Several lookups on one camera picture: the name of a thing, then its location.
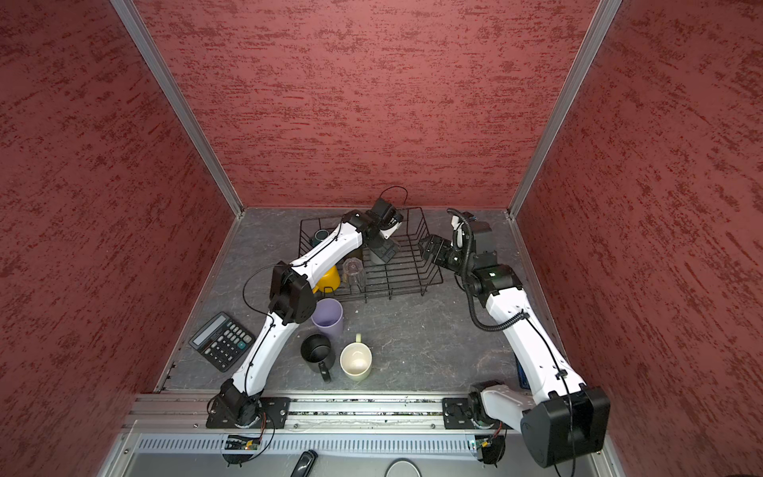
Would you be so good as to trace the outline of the clear glass cup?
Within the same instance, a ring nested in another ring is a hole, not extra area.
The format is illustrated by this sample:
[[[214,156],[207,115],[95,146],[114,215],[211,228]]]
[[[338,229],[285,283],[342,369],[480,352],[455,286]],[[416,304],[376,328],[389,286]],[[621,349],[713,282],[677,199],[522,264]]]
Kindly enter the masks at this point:
[[[366,274],[363,260],[347,258],[343,263],[343,280],[349,288],[358,288],[363,292],[366,288]]]

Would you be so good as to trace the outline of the teal green cup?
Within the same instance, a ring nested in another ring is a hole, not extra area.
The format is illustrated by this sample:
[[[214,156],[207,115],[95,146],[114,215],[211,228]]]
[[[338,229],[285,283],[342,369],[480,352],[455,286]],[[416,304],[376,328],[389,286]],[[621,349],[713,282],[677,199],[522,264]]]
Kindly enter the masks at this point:
[[[321,244],[321,242],[324,242],[326,238],[330,236],[330,232],[325,229],[318,230],[312,237],[311,244],[312,246],[318,246],[318,244]]]

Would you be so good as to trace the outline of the yellow mug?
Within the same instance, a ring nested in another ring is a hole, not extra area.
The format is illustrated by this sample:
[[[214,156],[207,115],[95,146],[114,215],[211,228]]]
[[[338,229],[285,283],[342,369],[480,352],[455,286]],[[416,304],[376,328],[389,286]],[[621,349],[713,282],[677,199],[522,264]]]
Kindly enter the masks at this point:
[[[342,278],[337,266],[332,266],[316,283],[314,294],[330,294],[336,292],[342,284]]]

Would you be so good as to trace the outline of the lilac plastic cup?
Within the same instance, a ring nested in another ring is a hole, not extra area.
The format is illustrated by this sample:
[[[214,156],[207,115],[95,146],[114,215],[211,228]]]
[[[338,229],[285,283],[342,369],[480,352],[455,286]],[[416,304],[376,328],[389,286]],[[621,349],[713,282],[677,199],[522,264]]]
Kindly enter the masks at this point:
[[[343,333],[344,308],[334,298],[324,298],[317,302],[311,321],[317,330],[330,337],[339,339]]]

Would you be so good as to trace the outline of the cream mug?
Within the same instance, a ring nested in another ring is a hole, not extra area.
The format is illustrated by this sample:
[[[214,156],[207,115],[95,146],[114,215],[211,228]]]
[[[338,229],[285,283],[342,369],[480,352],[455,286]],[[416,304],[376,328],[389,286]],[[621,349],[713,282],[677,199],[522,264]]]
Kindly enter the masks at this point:
[[[342,350],[341,369],[352,381],[361,382],[371,374],[372,365],[372,350],[363,342],[362,334],[358,333],[355,340]]]

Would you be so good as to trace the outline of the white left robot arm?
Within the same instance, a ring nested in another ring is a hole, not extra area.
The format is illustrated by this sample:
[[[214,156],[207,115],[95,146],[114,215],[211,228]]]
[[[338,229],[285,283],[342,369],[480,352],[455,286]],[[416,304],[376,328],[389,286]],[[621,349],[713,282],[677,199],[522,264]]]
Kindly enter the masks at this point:
[[[208,402],[208,420],[224,419],[233,427],[248,429],[262,423],[260,397],[282,349],[299,325],[313,315],[318,299],[314,289],[333,266],[359,248],[368,248],[384,262],[397,253],[391,236],[403,223],[403,214],[379,198],[370,210],[353,210],[338,226],[292,262],[272,268],[267,314],[254,347],[244,363]]]

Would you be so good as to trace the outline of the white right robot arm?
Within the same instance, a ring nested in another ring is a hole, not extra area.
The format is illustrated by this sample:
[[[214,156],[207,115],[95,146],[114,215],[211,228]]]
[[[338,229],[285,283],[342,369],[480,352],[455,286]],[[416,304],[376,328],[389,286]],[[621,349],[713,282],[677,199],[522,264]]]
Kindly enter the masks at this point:
[[[604,447],[610,399],[585,383],[540,324],[522,280],[498,260],[493,231],[472,214],[450,210],[451,238],[430,235],[422,257],[452,271],[480,330],[502,333],[522,367],[528,395],[498,382],[477,385],[469,417],[481,427],[502,423],[518,431],[542,468],[576,461]]]

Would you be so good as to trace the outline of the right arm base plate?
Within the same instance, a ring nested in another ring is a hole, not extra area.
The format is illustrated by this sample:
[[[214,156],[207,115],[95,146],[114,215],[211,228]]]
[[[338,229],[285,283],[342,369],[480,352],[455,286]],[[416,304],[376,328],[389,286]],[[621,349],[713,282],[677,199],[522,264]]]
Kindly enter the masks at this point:
[[[475,428],[468,397],[444,397],[441,405],[443,424],[446,429],[465,430]]]

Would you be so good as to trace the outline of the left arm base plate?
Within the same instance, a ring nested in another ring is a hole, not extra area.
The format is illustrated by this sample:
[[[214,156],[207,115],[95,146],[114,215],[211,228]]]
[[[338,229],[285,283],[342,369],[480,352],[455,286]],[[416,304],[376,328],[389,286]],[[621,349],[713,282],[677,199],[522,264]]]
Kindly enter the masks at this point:
[[[291,399],[288,397],[262,397],[259,401],[258,417],[251,425],[237,425],[232,417],[229,417],[223,407],[214,399],[210,402],[207,429],[260,429],[262,421],[266,420],[266,427],[272,429],[284,429],[288,418]]]

